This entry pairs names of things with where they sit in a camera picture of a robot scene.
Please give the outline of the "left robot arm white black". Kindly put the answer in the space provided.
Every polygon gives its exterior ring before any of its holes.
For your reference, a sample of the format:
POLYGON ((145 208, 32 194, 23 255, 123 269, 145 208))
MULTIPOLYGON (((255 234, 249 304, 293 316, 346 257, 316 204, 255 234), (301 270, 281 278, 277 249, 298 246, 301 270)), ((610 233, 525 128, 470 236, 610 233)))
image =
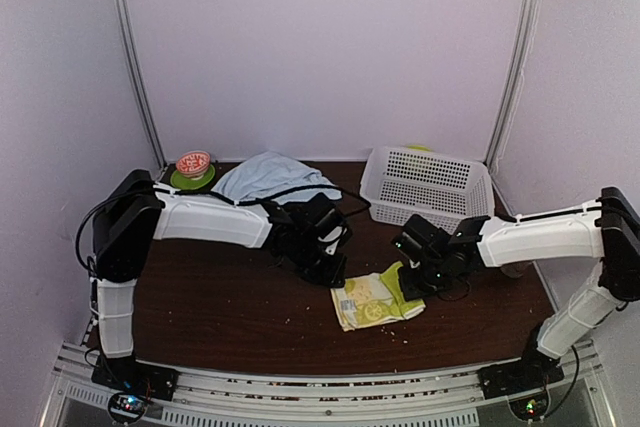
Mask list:
POLYGON ((123 391, 144 380, 136 362, 133 301, 154 241, 187 239, 267 249, 293 263, 306 282, 328 288, 345 283, 350 237, 347 217, 329 198, 332 184, 311 184, 251 199, 214 191, 189 192, 132 171, 89 218, 96 316, 106 376, 123 391))

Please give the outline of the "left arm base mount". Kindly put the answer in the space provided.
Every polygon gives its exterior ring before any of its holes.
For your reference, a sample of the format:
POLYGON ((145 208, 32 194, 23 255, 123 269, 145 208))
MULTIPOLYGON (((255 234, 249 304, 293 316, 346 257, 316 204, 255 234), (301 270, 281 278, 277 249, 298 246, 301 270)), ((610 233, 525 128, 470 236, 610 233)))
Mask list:
POLYGON ((171 401, 179 372, 138 362, 134 355, 108 358, 100 354, 93 368, 94 384, 114 390, 107 401, 107 413, 117 424, 138 422, 155 400, 171 401))

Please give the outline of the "green crocodile pattern towel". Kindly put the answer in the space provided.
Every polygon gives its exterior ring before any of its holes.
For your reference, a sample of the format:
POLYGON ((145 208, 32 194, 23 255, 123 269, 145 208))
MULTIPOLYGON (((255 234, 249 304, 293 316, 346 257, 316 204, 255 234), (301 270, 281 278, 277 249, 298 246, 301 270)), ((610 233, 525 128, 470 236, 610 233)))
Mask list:
POLYGON ((336 317, 344 332, 411 320, 426 309, 422 299, 404 298, 399 283, 401 267, 402 262, 395 262, 382 273, 348 278, 343 287, 331 290, 336 317))

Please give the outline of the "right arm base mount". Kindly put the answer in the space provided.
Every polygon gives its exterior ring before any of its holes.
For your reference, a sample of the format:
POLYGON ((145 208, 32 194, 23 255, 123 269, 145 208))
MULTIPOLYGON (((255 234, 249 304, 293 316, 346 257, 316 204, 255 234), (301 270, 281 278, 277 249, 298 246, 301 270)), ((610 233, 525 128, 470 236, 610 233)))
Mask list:
POLYGON ((525 353, 519 360, 492 364, 477 371, 485 400, 507 397, 512 415, 527 424, 544 422, 553 416, 573 392, 580 371, 580 358, 572 346, 576 366, 563 397, 552 402, 549 386, 565 379, 559 359, 538 351, 525 353))

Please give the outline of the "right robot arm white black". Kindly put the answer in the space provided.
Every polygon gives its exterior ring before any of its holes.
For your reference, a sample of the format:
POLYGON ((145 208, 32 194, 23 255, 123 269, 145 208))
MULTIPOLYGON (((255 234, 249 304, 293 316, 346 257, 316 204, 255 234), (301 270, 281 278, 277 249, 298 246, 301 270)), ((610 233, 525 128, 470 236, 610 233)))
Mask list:
POLYGON ((609 314, 639 299, 639 215, 616 187, 564 210, 463 219, 453 233, 414 214, 393 239, 408 259, 398 271, 408 301, 448 291, 456 280, 520 262, 591 258, 596 265, 570 300, 533 330, 513 366, 519 387, 535 387, 609 314))

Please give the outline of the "white perforated plastic basket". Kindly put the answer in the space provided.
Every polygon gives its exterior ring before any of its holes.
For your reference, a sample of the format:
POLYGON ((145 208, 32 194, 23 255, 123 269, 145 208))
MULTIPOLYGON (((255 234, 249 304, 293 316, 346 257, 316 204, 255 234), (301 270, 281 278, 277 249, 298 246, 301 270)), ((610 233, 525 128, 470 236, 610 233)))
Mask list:
POLYGON ((376 222, 402 226, 414 214, 448 233, 470 217, 493 216, 492 181, 480 162, 408 147, 377 147, 360 180, 376 222))

